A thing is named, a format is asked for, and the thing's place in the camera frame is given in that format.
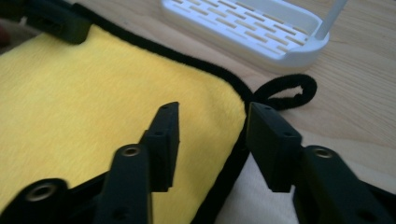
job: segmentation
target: white rod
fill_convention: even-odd
[[[332,24],[335,22],[346,3],[347,0],[335,0],[335,3],[332,5],[332,9],[330,9],[326,19],[324,19],[323,23],[320,25],[317,33],[315,34],[316,39],[322,40],[324,37],[326,37],[327,33],[329,33],[330,29],[332,28]]]

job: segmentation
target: wooden table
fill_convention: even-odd
[[[159,0],[72,0],[117,25],[182,53],[223,66],[252,90],[278,77],[164,19]],[[291,0],[321,18],[328,0]],[[331,40],[306,73],[314,100],[282,112],[305,145],[337,151],[357,176],[396,193],[396,1],[349,0]]]

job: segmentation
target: yellow towel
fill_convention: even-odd
[[[93,26],[86,42],[41,35],[0,57],[0,210],[19,190],[60,177],[72,188],[137,143],[159,106],[180,102],[174,186],[153,194],[154,223],[189,223],[246,117],[226,81]]]

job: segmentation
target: slotted tray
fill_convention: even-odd
[[[273,0],[162,0],[165,17],[231,53],[279,74],[306,70],[329,41],[346,0],[322,20]]]

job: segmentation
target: black hanging loop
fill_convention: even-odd
[[[296,87],[301,87],[303,93],[297,93],[293,97],[270,98],[279,92]],[[314,98],[317,88],[317,82],[308,75],[288,75],[265,83],[254,92],[254,96],[258,103],[269,105],[275,110],[286,110],[310,102]]]

